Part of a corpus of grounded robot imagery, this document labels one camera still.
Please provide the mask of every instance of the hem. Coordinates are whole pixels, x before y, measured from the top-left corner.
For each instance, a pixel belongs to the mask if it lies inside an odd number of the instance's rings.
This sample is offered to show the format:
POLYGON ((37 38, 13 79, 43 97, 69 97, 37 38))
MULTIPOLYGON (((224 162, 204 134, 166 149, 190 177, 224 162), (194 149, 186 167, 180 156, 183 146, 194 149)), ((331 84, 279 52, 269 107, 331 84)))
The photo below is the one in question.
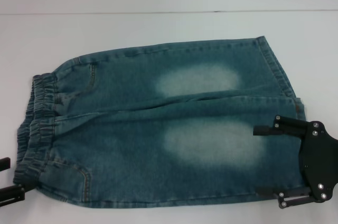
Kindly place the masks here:
POLYGON ((286 76, 285 71, 278 62, 274 52, 272 51, 265 37, 260 36, 259 38, 257 38, 257 41, 260 50, 263 54, 263 57, 270 66, 271 72, 273 73, 275 79, 277 80, 283 94, 287 97, 296 98, 296 94, 291 86, 289 79, 286 76))
MULTIPOLYGON (((287 189, 300 189, 303 188, 303 185, 296 185, 287 189)), ((182 206, 207 206, 213 204, 233 204, 233 203, 246 203, 246 202, 255 202, 255 201, 264 201, 272 200, 273 197, 260 197, 257 193, 248 193, 248 194, 237 194, 237 195, 228 195, 228 196, 219 196, 219 197, 209 197, 209 198, 196 198, 196 199, 182 199, 182 200, 168 200, 160 202, 123 202, 123 201, 76 201, 66 199, 62 196, 59 196, 55 193, 52 193, 44 188, 37 188, 40 192, 46 196, 74 204, 79 207, 88 207, 88 208, 115 208, 115 209, 127 209, 127 208, 154 208, 154 207, 182 207, 182 206)))
POLYGON ((17 167, 13 182, 34 188, 49 158, 54 137, 55 75, 33 78, 24 122, 17 130, 17 167))
POLYGON ((305 108, 300 98, 294 98, 297 119, 306 121, 305 108))

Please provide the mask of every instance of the metal bracket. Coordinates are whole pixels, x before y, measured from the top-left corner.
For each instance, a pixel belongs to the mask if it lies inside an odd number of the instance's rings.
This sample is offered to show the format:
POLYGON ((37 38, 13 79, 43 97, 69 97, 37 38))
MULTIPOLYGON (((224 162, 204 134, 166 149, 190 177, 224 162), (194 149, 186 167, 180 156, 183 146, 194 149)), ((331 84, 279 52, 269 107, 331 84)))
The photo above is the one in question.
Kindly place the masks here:
POLYGON ((259 195, 277 198, 282 209, 331 199, 333 188, 338 183, 338 141, 326 132, 323 123, 277 115, 272 127, 255 126, 253 134, 288 134, 299 137, 302 140, 298 155, 299 169, 307 185, 296 190, 257 188, 259 195))
MULTIPOLYGON (((11 159, 0 159, 0 171, 11 167, 11 159)), ((25 200, 25 188, 21 184, 0 189, 0 207, 25 200)))

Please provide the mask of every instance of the pocket seam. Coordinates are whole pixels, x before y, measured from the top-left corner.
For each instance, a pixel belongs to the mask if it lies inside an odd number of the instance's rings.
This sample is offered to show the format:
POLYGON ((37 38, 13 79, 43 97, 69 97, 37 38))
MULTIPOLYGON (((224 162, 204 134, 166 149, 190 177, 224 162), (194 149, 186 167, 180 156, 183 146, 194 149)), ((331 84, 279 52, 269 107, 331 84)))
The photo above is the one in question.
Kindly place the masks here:
POLYGON ((83 175, 83 178, 84 178, 84 185, 83 185, 83 192, 82 192, 83 202, 89 201, 89 197, 90 197, 90 174, 88 173, 87 170, 80 167, 78 164, 76 164, 76 165, 70 164, 67 161, 64 161, 64 160, 61 160, 61 159, 53 159, 52 161, 48 161, 48 162, 59 164, 59 165, 64 165, 64 166, 72 168, 72 169, 78 171, 79 173, 81 173, 83 175))
POLYGON ((82 96, 86 93, 88 93, 94 86, 95 83, 95 78, 96 78, 96 63, 90 63, 89 64, 89 75, 90 75, 90 80, 84 91, 81 91, 75 97, 82 96))

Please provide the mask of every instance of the white table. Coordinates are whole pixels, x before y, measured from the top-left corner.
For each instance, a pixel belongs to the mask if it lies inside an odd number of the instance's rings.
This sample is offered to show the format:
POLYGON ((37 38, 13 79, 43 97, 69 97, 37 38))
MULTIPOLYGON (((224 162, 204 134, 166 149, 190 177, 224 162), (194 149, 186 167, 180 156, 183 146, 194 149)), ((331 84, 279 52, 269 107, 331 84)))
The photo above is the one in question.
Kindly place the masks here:
MULTIPOLYGON (((264 9, 335 9, 337 0, 0 0, 0 158, 16 160, 16 129, 24 119, 31 78, 73 57, 164 42, 238 39, 265 35, 302 98, 308 120, 338 137, 338 12, 231 12, 182 14, 67 14, 264 9)), ((0 173, 12 185, 13 168, 0 173)), ((338 189, 324 204, 280 210, 276 201, 155 209, 88 209, 37 191, 0 208, 12 223, 336 223, 338 189)))

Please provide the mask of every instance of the blue denim pants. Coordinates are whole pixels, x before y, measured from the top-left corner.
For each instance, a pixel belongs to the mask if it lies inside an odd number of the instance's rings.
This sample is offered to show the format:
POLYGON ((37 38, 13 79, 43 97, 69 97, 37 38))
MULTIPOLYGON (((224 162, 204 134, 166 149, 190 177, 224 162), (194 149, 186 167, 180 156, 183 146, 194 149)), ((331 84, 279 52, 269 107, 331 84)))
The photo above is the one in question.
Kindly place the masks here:
POLYGON ((14 183, 92 208, 262 200, 304 186, 298 139, 252 135, 277 114, 305 120, 264 37, 84 55, 33 78, 14 183))

